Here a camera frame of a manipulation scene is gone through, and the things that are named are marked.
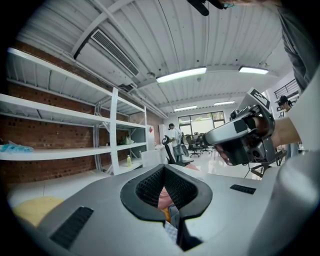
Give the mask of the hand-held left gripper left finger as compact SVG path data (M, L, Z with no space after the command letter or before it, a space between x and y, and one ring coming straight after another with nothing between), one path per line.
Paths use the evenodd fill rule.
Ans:
M161 222L143 221L122 204L124 184L149 168L140 168L90 183L54 208L38 226L38 243L53 256L178 256L181 249ZM52 234L79 207L93 210L69 249Z

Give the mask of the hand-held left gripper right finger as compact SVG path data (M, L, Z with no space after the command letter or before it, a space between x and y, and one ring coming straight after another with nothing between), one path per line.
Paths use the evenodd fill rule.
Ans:
M209 174L174 166L206 183L212 199L201 216L185 220L188 233L200 244L183 251L170 240L166 256L265 256L272 247L273 225L266 210L272 198L276 169L270 168L262 180Z

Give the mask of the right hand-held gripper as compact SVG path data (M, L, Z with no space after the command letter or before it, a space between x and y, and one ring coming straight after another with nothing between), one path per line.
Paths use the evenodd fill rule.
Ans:
M271 135L260 137L252 134L251 118L263 117L267 120L271 135L275 130L275 119L270 112L270 101L255 88L251 88L238 109L231 112L229 122L203 135L203 142L214 146L229 166L247 163L271 164L276 153Z

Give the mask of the person's right hand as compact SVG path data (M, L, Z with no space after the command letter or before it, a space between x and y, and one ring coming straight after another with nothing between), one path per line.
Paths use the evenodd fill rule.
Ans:
M266 137L272 134L269 123L262 116L255 116L250 119L253 128L251 129L251 134L255 134L259 137Z

